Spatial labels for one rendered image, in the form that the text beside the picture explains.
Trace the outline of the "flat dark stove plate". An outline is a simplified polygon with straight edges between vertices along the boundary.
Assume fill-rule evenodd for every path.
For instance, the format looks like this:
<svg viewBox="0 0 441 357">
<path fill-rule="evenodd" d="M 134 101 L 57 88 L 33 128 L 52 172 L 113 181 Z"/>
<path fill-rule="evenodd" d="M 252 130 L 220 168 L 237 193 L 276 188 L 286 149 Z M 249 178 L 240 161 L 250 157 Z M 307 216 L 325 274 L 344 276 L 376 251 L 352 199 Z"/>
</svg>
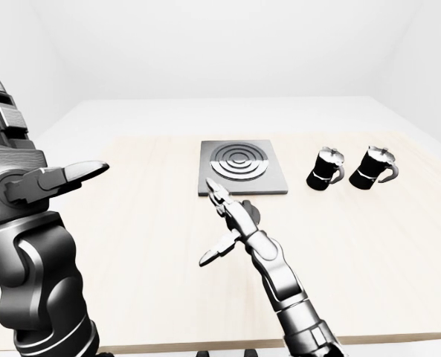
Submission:
<svg viewBox="0 0 441 357">
<path fill-rule="evenodd" d="M 203 141 L 198 195 L 207 196 L 206 179 L 232 195 L 288 193 L 288 185 L 270 140 Z"/>
</svg>

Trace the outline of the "silver robot left hand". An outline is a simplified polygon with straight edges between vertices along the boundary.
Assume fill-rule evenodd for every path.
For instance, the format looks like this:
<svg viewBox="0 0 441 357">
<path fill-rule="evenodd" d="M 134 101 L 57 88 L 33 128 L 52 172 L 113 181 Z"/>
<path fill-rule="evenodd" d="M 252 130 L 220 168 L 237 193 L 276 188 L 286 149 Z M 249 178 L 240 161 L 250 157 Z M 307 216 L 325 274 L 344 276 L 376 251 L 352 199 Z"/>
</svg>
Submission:
<svg viewBox="0 0 441 357">
<path fill-rule="evenodd" d="M 46 211 L 50 198 L 80 188 L 108 168 L 103 161 L 49 167 L 0 81 L 0 225 Z"/>
</svg>

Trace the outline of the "black moka pot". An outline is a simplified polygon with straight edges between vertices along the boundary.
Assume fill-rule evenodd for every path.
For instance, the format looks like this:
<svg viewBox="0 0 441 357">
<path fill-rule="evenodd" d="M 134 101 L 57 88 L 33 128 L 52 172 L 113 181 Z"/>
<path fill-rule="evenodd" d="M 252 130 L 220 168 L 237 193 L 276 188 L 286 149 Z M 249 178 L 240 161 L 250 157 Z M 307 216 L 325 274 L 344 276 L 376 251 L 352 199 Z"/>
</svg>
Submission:
<svg viewBox="0 0 441 357">
<path fill-rule="evenodd" d="M 313 190 L 325 190 L 344 178 L 344 155 L 336 148 L 322 147 L 318 152 L 315 165 L 306 178 L 307 185 Z"/>
<path fill-rule="evenodd" d="M 385 170 L 391 170 L 392 173 L 379 180 L 379 183 L 394 180 L 399 175 L 395 160 L 387 148 L 369 146 L 360 165 L 349 177 L 350 184 L 360 190 L 369 190 Z"/>
</svg>

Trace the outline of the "silver robot right hand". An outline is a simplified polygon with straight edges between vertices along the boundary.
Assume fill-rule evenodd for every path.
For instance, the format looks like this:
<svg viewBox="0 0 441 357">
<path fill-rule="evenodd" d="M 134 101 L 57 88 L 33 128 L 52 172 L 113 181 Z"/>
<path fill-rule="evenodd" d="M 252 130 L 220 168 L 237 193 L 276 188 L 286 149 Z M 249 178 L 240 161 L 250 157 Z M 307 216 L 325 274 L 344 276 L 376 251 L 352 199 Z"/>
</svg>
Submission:
<svg viewBox="0 0 441 357">
<path fill-rule="evenodd" d="M 199 265 L 206 266 L 218 257 L 224 257 L 230 252 L 237 241 L 245 240 L 258 231 L 257 224 L 237 200 L 231 198 L 230 193 L 213 179 L 206 178 L 208 196 L 220 217 L 224 218 L 229 233 L 224 234 L 214 247 L 204 253 Z"/>
</svg>

